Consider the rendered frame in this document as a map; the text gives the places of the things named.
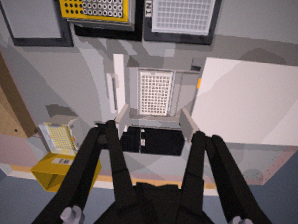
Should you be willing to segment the grey flat work mat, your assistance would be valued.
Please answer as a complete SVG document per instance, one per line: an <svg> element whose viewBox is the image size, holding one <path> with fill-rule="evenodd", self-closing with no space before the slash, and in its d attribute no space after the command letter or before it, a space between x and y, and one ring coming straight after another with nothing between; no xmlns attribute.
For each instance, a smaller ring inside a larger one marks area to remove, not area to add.
<svg viewBox="0 0 298 224"><path fill-rule="evenodd" d="M107 73L113 54L130 66L191 70L193 58L212 57L298 66L298 0L222 0L211 45L85 37L70 29L74 47L14 46L0 10L0 45L37 123L57 115L80 118L84 138L96 123L114 120ZM225 142L245 179L259 179L288 145ZM184 176L182 155L123 152L129 172Z"/></svg>

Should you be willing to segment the white multiwell plate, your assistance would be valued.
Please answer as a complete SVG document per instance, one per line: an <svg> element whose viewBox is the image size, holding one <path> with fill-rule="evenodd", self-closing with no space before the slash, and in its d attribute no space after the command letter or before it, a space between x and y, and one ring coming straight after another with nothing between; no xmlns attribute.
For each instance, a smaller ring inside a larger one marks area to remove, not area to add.
<svg viewBox="0 0 298 224"><path fill-rule="evenodd" d="M167 116L172 74L140 70L139 114Z"/></svg>

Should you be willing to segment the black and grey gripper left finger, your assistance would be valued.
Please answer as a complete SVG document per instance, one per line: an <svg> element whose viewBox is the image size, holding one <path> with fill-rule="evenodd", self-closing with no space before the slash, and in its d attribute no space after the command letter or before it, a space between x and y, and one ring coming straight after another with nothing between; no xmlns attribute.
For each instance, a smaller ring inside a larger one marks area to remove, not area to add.
<svg viewBox="0 0 298 224"><path fill-rule="evenodd" d="M125 104L114 120L106 121L106 129L89 130L56 195L31 224L84 224L83 210L107 140L118 224L145 224L120 143L128 119Z"/></svg>

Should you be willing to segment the white multi-well plate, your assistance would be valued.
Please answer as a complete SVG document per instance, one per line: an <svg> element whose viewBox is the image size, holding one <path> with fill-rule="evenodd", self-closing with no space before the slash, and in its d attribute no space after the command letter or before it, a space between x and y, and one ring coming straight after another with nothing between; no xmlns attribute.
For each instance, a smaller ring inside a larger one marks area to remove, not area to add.
<svg viewBox="0 0 298 224"><path fill-rule="evenodd" d="M152 32L207 36L215 0L153 0Z"/></svg>

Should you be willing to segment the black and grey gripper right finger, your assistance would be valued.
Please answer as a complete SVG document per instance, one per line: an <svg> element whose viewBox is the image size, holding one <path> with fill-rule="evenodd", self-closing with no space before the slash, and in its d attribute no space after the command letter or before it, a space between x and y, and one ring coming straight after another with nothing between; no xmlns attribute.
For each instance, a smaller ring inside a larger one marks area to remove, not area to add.
<svg viewBox="0 0 298 224"><path fill-rule="evenodd" d="M179 122L192 147L181 185L183 191L175 224L203 223L205 150L227 223L272 224L258 206L222 137L206 136L186 108L181 108Z"/></svg>

